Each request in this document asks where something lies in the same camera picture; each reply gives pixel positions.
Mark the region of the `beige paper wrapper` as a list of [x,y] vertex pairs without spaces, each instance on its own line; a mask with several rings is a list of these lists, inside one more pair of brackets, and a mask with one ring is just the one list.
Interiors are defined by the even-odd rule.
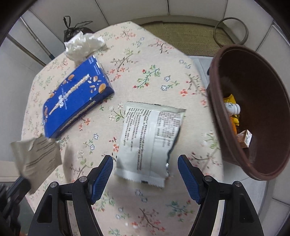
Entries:
[[31,185],[34,194],[50,174],[62,164],[59,143],[40,135],[10,144],[20,175]]

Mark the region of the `orange peel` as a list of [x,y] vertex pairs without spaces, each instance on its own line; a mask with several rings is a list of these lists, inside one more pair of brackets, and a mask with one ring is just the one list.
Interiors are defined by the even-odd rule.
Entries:
[[236,117],[231,116],[229,118],[230,122],[231,122],[231,128],[234,132],[234,134],[237,134],[237,128],[236,128],[236,124],[238,123],[238,119]]

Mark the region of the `small brown juice carton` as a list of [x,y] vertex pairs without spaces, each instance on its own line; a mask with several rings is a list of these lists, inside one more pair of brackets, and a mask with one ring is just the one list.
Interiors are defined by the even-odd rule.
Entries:
[[251,143],[252,134],[249,130],[244,130],[236,135],[241,148],[248,148]]

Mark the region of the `silver foil snack wrapper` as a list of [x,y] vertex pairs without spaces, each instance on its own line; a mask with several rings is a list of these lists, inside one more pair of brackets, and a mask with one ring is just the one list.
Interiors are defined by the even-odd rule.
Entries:
[[128,101],[115,175],[163,188],[185,109]]

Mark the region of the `yellow snack wrapper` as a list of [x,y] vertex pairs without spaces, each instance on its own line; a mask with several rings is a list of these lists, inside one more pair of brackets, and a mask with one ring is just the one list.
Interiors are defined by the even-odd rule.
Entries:
[[239,126],[239,115],[241,112],[240,106],[236,103],[234,96],[231,94],[226,98],[223,98],[224,105],[228,115],[233,118],[235,126]]

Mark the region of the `blue biscuit box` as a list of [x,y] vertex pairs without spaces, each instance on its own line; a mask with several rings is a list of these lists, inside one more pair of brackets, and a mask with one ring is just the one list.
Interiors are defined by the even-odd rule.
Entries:
[[44,133],[57,138],[95,104],[114,93],[111,82],[95,56],[81,63],[43,105]]

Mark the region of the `brown plastic trash bin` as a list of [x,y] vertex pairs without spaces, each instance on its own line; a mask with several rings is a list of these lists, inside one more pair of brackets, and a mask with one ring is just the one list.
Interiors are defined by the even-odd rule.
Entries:
[[[247,47],[224,46],[211,62],[207,93],[227,150],[224,160],[255,180],[278,177],[289,161],[289,96],[270,63]],[[252,134],[247,148],[232,129],[223,101],[228,95],[241,108],[238,130]]]

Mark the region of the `floral tablecloth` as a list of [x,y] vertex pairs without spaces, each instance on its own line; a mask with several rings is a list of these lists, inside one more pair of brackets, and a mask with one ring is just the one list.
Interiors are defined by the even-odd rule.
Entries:
[[73,182],[107,154],[119,158],[127,101],[171,106],[186,112],[164,188],[112,174],[93,212],[104,235],[188,235],[199,206],[180,176],[178,157],[185,154],[205,175],[223,180],[206,84],[187,55],[137,24],[116,24],[98,31],[97,36],[106,41],[106,50],[98,52],[97,58],[115,93],[59,137],[63,164],[27,196],[28,203],[36,210],[51,182]]

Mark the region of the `crumpled white tissue on table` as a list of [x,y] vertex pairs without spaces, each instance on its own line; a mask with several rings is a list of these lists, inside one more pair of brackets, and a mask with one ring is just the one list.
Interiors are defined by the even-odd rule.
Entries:
[[94,52],[106,48],[106,42],[102,36],[97,36],[94,33],[83,34],[82,31],[65,42],[64,45],[64,54],[74,62],[83,62]]

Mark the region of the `green floor mat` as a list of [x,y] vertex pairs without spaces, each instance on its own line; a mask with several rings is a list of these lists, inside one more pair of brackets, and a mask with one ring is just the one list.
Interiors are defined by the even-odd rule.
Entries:
[[213,38],[212,26],[154,22],[142,27],[189,56],[214,56],[220,49]]

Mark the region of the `black garbage bag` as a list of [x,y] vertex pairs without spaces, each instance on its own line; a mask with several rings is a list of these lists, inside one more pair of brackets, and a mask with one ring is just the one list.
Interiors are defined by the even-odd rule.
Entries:
[[77,35],[79,32],[82,32],[83,34],[86,33],[94,33],[91,29],[87,27],[87,25],[93,23],[93,21],[83,21],[77,23],[74,27],[71,26],[71,17],[70,16],[64,16],[63,22],[66,26],[66,30],[64,30],[64,37],[63,41],[67,42],[70,39],[72,39],[75,35]]

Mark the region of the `blue handled mop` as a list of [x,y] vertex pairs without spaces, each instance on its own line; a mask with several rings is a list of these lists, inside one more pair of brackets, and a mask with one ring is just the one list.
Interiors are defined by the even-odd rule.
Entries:
[[30,33],[30,35],[33,37],[33,39],[37,42],[37,44],[42,48],[42,50],[48,55],[48,57],[53,60],[55,59],[54,55],[45,47],[45,45],[41,42],[41,40],[37,37],[35,32],[30,28],[30,26],[27,24],[27,22],[23,19],[23,17],[20,17],[20,20],[24,24],[27,31]]

